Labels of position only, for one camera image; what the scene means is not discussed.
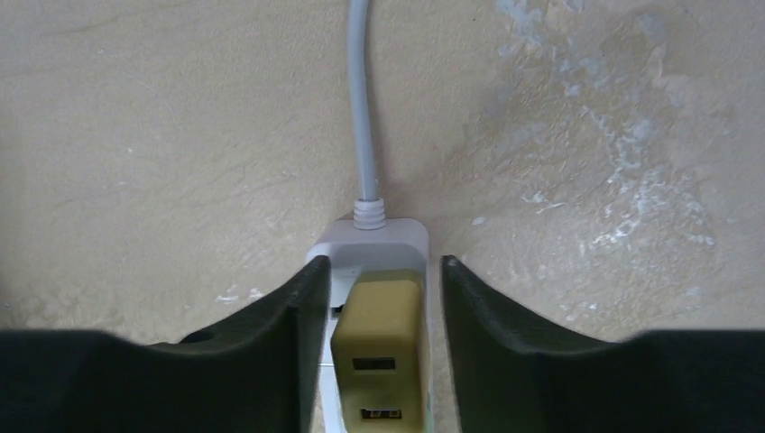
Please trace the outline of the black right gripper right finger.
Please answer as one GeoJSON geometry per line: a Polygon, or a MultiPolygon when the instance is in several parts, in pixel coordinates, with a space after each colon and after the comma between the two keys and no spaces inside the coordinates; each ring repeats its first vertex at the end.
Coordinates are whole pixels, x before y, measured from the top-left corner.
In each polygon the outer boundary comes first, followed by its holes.
{"type": "Polygon", "coordinates": [[[440,264],[464,432],[761,432],[760,330],[659,330],[610,343],[579,334],[440,264]]]}

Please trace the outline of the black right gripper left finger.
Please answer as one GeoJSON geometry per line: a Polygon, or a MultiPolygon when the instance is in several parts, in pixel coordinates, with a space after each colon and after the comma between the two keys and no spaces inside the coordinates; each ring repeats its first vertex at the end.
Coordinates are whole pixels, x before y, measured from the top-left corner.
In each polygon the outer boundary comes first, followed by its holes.
{"type": "Polygon", "coordinates": [[[178,343],[91,330],[1,334],[4,432],[307,432],[330,261],[178,343]]]}

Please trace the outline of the yellow plug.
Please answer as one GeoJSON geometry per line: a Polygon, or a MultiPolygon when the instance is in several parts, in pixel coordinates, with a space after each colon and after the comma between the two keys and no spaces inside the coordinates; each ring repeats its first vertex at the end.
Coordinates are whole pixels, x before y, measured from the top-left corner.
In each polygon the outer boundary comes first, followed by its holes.
{"type": "Polygon", "coordinates": [[[422,432],[424,280],[412,269],[362,274],[330,338],[349,432],[422,432]]]}

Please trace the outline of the white power strip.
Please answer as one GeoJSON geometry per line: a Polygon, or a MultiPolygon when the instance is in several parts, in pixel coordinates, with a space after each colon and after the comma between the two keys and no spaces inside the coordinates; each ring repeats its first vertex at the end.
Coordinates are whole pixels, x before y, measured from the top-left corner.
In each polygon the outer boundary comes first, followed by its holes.
{"type": "Polygon", "coordinates": [[[425,383],[425,429],[433,429],[431,409],[432,344],[431,317],[429,313],[429,234],[421,222],[411,218],[389,219],[374,230],[362,230],[352,220],[331,223],[318,242],[309,250],[310,259],[325,256],[330,261],[330,289],[326,331],[322,353],[318,362],[318,392],[322,407],[322,419],[327,432],[346,430],[340,409],[339,390],[330,348],[330,338],[336,329],[340,313],[352,285],[366,272],[412,269],[424,280],[424,355],[423,380],[425,383]]]}

